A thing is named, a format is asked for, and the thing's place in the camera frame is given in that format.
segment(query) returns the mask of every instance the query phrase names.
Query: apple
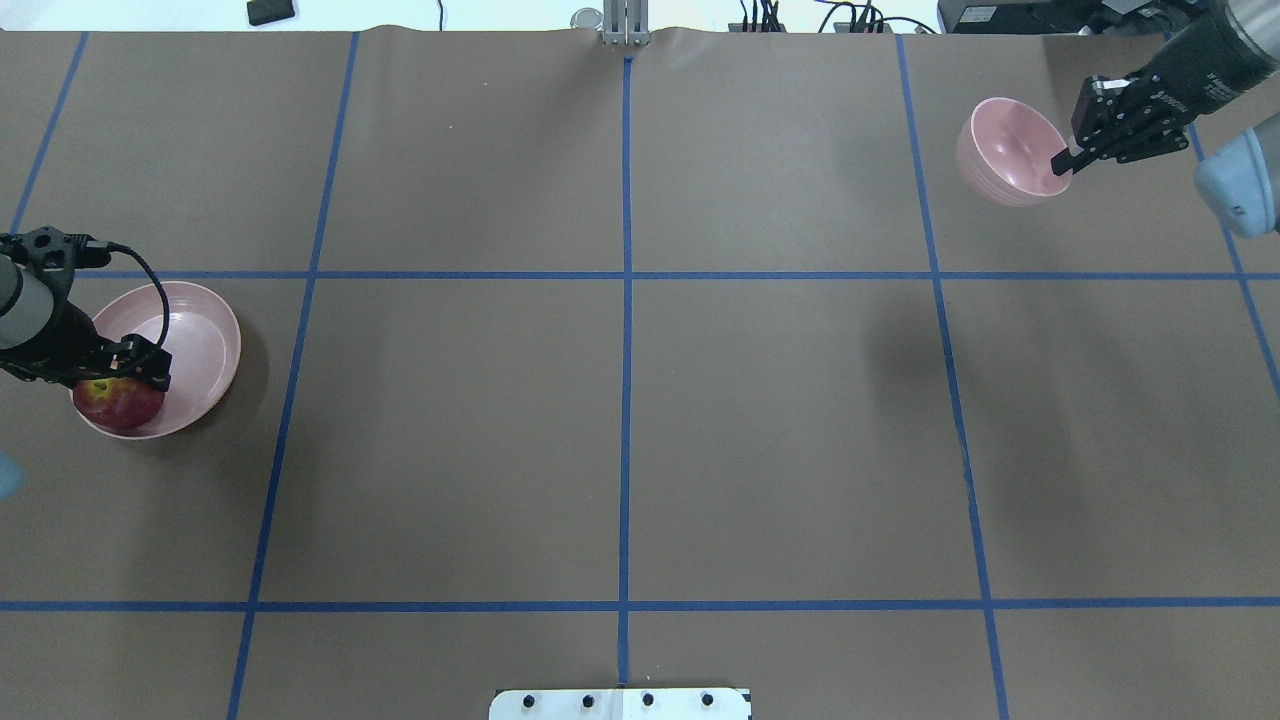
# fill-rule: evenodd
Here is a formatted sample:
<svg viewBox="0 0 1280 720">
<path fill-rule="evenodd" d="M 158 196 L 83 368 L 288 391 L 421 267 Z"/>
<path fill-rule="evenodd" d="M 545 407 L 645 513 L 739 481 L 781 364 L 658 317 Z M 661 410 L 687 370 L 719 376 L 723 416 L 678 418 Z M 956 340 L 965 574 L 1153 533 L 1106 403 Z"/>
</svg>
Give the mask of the apple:
<svg viewBox="0 0 1280 720">
<path fill-rule="evenodd" d="M 137 378 L 101 378 L 76 383 L 72 402 L 88 421 L 109 430 L 128 430 L 160 413 L 164 393 Z"/>
</svg>

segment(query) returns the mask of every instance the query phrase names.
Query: pink bowl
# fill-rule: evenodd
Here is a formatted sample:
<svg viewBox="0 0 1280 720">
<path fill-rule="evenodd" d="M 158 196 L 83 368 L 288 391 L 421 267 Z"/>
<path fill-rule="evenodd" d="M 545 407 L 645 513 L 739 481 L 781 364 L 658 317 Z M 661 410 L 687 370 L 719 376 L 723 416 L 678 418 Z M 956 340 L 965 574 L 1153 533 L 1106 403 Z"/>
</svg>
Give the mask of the pink bowl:
<svg viewBox="0 0 1280 720">
<path fill-rule="evenodd" d="M 175 433 L 218 405 L 239 366 L 241 333 L 236 314 L 216 292 L 187 282 L 165 282 L 169 296 L 169 338 L 173 382 L 164 407 L 150 423 L 129 430 L 109 430 L 81 415 L 95 430 L 120 439 L 151 439 Z M 140 287 L 111 301 L 93 318 L 105 338 L 138 333 L 160 337 L 164 311 L 155 286 Z"/>
<path fill-rule="evenodd" d="M 1024 208 L 1060 195 L 1071 176 L 1055 176 L 1051 160 L 1066 149 L 1061 133 L 1030 105 L 988 97 L 965 120 L 956 165 L 974 191 L 1000 205 Z"/>
</svg>

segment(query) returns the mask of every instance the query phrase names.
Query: robotic arm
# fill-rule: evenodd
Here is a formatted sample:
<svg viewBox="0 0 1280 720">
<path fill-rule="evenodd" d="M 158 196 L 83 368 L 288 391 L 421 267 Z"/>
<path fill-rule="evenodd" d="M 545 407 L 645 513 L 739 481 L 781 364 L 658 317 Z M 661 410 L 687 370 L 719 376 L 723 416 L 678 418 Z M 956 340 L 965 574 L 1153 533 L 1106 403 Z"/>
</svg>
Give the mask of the robotic arm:
<svg viewBox="0 0 1280 720">
<path fill-rule="evenodd" d="M 1071 115 L 1075 149 L 1053 173 L 1097 160 L 1133 163 L 1185 149 L 1184 128 L 1280 68 L 1280 0 L 1213 0 L 1208 12 L 1123 78 L 1085 78 Z M 1197 172 L 1206 202 L 1239 234 L 1276 224 L 1280 204 L 1280 115 L 1228 145 Z"/>
<path fill-rule="evenodd" d="M 88 315 L 68 300 L 76 270 L 102 268 L 111 261 L 111 252 L 137 260 L 160 292 L 164 325 L 155 343 L 140 334 L 119 342 L 100 337 Z M 168 391 L 173 357 L 160 347 L 168 333 L 164 287 L 129 247 L 49 227 L 17 236 L 0 233 L 0 369 L 22 380 L 67 387 L 136 377 Z"/>
</svg>

